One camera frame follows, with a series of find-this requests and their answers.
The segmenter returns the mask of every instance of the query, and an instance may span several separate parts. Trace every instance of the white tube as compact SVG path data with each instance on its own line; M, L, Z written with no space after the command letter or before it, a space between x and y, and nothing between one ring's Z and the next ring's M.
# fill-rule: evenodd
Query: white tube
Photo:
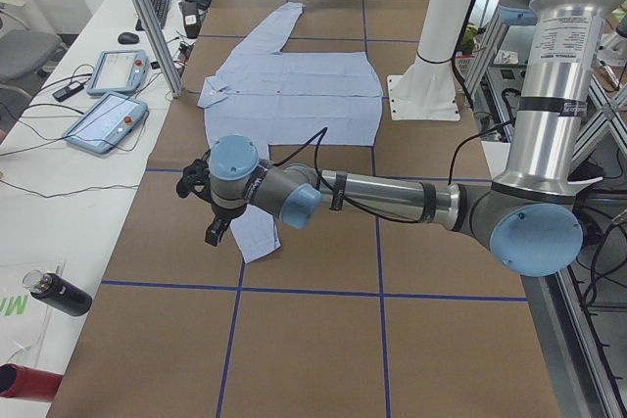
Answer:
M392 119L459 120L449 58L471 1L429 1L413 65L388 77Z

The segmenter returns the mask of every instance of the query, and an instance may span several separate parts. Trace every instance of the chair seat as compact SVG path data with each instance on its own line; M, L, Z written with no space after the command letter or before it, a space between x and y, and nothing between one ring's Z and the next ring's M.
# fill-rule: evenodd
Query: chair seat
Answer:
M0 38L0 80L22 78L40 69L60 44L56 34L12 29Z

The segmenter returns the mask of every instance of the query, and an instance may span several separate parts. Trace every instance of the blue joint cap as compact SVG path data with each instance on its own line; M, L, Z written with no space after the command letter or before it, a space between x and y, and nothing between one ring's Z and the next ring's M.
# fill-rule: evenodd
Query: blue joint cap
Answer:
M583 231L577 218L558 205L517 209L497 224L490 251L508 268L524 276L548 276L568 266L579 254Z
M250 175L259 163L253 141L244 136L221 137L212 147L209 172L219 180L233 181Z
M501 23L508 26L531 26L538 22L536 14L529 9L516 9L513 7L499 7L499 15L501 15Z
M303 183L287 197L278 217L281 222L295 229L304 229L320 206L321 199L319 191L309 183Z

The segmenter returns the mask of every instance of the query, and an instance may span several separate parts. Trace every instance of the folded fabric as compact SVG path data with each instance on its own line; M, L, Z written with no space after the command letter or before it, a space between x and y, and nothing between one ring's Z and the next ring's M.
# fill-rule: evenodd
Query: folded fabric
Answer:
M268 159L268 146L302 144L324 126L322 144L374 144L383 94L365 53L280 52L302 13L300 3L279 7L205 79L198 106L210 146L240 134ZM246 262L280 247L272 217L260 209L247 208L231 229Z

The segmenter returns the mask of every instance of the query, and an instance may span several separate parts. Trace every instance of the black bottle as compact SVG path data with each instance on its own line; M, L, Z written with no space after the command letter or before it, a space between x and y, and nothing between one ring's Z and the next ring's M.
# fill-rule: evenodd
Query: black bottle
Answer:
M91 307L91 296L55 273L30 271L22 284L38 301L45 302L73 317L87 313Z

